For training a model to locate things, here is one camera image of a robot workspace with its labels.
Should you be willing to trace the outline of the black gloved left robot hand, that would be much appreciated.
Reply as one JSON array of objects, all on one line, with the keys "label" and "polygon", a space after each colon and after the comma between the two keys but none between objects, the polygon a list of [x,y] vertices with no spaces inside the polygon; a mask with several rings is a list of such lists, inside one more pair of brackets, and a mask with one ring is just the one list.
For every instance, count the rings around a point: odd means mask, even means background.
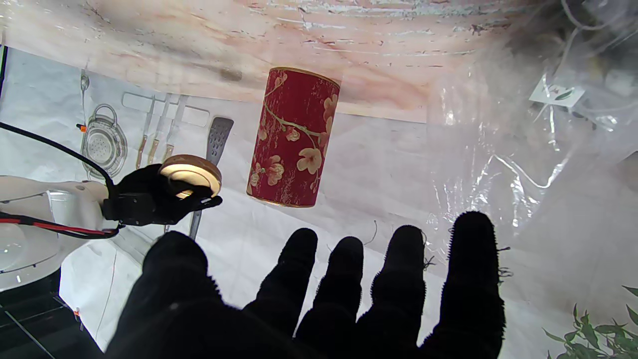
[{"label": "black gloved left robot hand", "polygon": [[496,359],[504,301],[494,226],[478,211],[460,214],[450,241],[440,318],[421,345],[426,297],[423,232],[396,229],[358,316],[364,245],[343,238],[330,253],[312,308],[302,315],[318,247],[297,229],[255,300],[226,304],[193,239],[168,232],[146,254],[106,359]]}]

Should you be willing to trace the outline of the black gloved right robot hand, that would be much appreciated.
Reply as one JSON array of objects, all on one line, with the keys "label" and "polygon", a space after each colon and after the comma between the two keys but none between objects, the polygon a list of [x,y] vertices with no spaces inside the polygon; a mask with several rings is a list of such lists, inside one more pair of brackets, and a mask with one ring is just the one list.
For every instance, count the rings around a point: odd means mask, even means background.
[{"label": "black gloved right robot hand", "polygon": [[102,204],[105,219],[122,225],[175,225],[190,213],[221,205],[208,186],[172,180],[155,164],[125,176]]}]

